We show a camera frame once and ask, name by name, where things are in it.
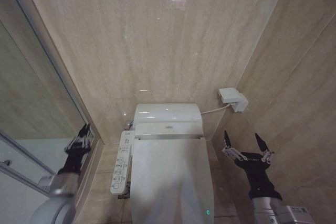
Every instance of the glass shower door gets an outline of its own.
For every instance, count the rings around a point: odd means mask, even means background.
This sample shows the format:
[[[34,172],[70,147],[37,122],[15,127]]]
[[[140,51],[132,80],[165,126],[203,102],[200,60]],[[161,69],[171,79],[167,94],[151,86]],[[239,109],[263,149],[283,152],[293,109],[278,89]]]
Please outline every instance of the glass shower door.
[[[28,223],[85,120],[17,0],[0,0],[0,216]]]

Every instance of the beige wall tile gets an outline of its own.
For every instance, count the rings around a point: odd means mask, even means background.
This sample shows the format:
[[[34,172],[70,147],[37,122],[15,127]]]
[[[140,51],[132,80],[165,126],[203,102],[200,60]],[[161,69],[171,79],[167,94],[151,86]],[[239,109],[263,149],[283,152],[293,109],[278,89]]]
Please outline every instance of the beige wall tile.
[[[240,151],[260,152],[257,132],[276,152],[267,173],[285,204],[313,208],[317,223],[334,218],[327,183],[336,164],[334,3],[278,1],[238,84],[249,106],[243,113],[227,110],[219,123],[213,143],[242,223],[252,223],[249,186],[244,171],[221,158],[224,130]],[[315,209],[317,201],[327,203]]]
[[[137,103],[219,108],[276,0],[34,0],[105,143]],[[208,140],[222,112],[204,116]]]
[[[119,144],[105,144],[100,156],[97,173],[113,173]]]
[[[207,151],[208,151],[210,169],[220,168],[220,164],[219,164],[219,161],[217,159],[217,155],[216,155],[215,149],[214,149],[211,141],[206,141],[206,148],[207,148]]]
[[[110,193],[112,173],[95,175],[88,198],[81,210],[77,224],[120,223],[124,199]]]

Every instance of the toilet lid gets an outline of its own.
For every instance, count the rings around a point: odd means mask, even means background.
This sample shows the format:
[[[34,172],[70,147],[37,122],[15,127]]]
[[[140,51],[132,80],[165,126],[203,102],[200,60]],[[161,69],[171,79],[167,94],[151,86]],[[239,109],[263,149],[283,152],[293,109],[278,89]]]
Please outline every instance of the toilet lid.
[[[133,148],[133,223],[213,223],[204,139],[134,140]]]

